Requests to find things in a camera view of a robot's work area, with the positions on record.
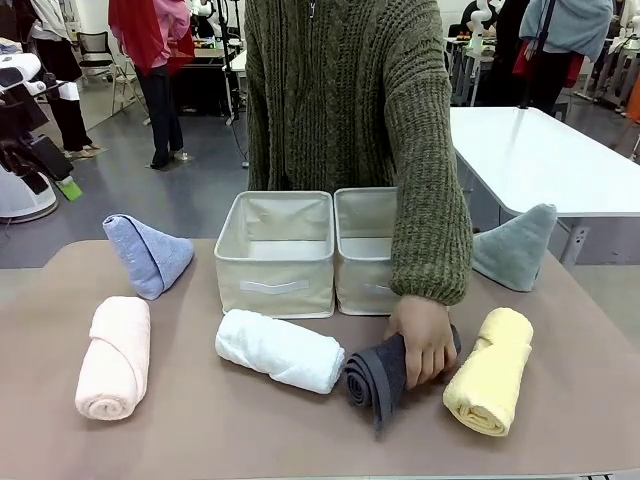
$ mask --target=sweater sleeve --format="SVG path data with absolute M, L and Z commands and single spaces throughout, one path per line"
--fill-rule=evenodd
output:
M 466 291 L 472 238 L 451 140 L 440 12 L 436 0 L 388 8 L 384 114 L 398 175 L 390 287 L 453 305 Z
M 269 114 L 265 71 L 257 37 L 259 19 L 253 2 L 247 2 L 247 126 L 249 133 L 249 190 L 269 187 Z

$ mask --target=brown tabletop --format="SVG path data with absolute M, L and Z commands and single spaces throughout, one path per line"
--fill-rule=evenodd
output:
M 221 319 L 214 241 L 151 307 L 147 395 L 127 420 L 74 407 L 96 307 L 133 295 L 106 241 L 62 249 L 0 308 L 0 478 L 186 480 L 290 476 L 520 476 L 640 467 L 640 360 L 549 256 L 536 290 L 515 294 L 474 275 L 452 311 L 466 357 L 486 314 L 509 306 L 535 329 L 515 423 L 506 438 L 459 424 L 441 385 L 405 398 L 383 437 L 329 396 L 280 385 L 217 357 Z M 380 341 L 385 320 L 335 315 L 299 323 L 348 352 Z

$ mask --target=towel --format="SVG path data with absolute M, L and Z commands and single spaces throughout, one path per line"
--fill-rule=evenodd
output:
M 473 238 L 473 269 L 516 292 L 533 290 L 558 221 L 553 205 L 537 205 Z
M 276 382 L 329 393 L 338 380 L 344 349 L 331 337 L 246 310 L 231 310 L 216 335 L 218 355 Z
M 131 285 L 147 300 L 171 288 L 193 258 L 189 240 L 154 230 L 128 215 L 111 215 L 102 227 L 127 268 Z
M 149 306 L 135 297 L 107 298 L 93 316 L 76 408 L 87 418 L 120 420 L 147 391 Z
M 487 316 L 471 355 L 443 394 L 454 417 L 485 435 L 509 434 L 532 337 L 529 320 L 510 308 Z
M 460 337 L 451 325 L 453 341 L 460 353 Z M 353 354 L 344 367 L 349 402 L 360 408 L 373 407 L 373 427 L 380 433 L 389 423 L 407 383 L 404 338 L 399 333 L 375 347 Z

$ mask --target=storage bin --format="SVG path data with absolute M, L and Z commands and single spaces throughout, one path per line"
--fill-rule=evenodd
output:
M 334 225 L 328 193 L 238 195 L 214 252 L 224 311 L 284 319 L 331 316 Z
M 338 309 L 347 315 L 389 315 L 400 299 L 389 288 L 395 188 L 348 188 L 334 196 Z

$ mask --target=green cable-knit sweater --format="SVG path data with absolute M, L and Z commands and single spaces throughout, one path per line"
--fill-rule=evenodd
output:
M 451 305 L 471 225 L 440 22 L 436 0 L 247 0 L 249 188 L 395 184 L 390 286 Z

